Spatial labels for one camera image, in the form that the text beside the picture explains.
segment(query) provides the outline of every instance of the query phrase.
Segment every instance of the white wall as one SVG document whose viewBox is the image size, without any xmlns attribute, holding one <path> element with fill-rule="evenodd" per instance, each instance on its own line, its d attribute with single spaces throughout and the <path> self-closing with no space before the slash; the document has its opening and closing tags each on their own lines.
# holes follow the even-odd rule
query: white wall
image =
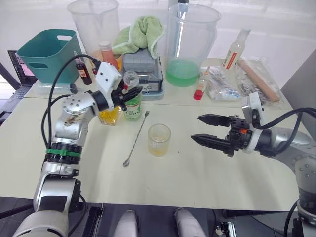
<svg viewBox="0 0 316 237">
<path fill-rule="evenodd" d="M 121 27 L 152 14 L 167 22 L 168 0 L 118 0 Z M 19 49 L 49 28 L 76 29 L 66 6 L 72 0 L 0 0 L 0 62 L 16 78 L 7 50 Z M 222 13 L 209 57 L 226 56 L 241 27 L 252 32 L 244 56 L 267 57 L 282 87 L 316 48 L 315 0 L 190 0 Z M 159 50 L 164 52 L 164 39 Z"/>
</svg>

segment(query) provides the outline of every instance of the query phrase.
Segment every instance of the teal plastic basket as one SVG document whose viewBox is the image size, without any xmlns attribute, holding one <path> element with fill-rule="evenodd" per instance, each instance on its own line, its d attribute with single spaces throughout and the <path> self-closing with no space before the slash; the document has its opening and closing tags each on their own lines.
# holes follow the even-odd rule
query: teal plastic basket
<svg viewBox="0 0 316 237">
<path fill-rule="evenodd" d="M 76 32 L 49 29 L 38 33 L 17 54 L 42 83 L 52 84 L 60 68 L 74 56 L 81 54 Z M 62 72 L 58 83 L 74 83 L 79 74 L 75 61 Z"/>
</svg>

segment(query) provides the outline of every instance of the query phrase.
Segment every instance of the orange component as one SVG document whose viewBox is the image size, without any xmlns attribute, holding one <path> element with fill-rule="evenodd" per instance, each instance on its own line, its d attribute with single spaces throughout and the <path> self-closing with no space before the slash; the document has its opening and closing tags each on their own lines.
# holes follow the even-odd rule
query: orange component
<svg viewBox="0 0 316 237">
<path fill-rule="evenodd" d="M 247 129 L 241 129 L 239 130 L 239 133 L 245 135 L 247 134 L 247 131 L 248 131 Z"/>
</svg>

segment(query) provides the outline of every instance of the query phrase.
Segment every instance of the plastic measuring pitcher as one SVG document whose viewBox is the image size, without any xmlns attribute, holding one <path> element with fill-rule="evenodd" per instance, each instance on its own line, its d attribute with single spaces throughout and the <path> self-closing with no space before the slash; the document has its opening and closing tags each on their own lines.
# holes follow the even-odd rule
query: plastic measuring pitcher
<svg viewBox="0 0 316 237">
<path fill-rule="evenodd" d="M 221 14 L 210 7 L 178 3 L 169 8 L 166 78 L 176 86 L 196 82 L 217 36 Z"/>
<path fill-rule="evenodd" d="M 84 49 L 102 61 L 99 43 L 114 42 L 119 34 L 119 3 L 115 0 L 78 0 L 68 5 Z"/>
</svg>

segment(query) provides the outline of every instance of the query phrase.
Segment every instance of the laptop screen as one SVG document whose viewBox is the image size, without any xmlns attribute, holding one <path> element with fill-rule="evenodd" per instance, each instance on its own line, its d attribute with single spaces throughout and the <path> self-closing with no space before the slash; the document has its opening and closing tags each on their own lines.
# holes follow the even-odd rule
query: laptop screen
<svg viewBox="0 0 316 237">
<path fill-rule="evenodd" d="M 14 69 L 20 79 L 21 85 L 32 86 L 37 78 L 32 71 L 26 66 L 23 60 L 16 54 L 16 50 L 8 50 L 8 54 L 14 66 Z"/>
</svg>

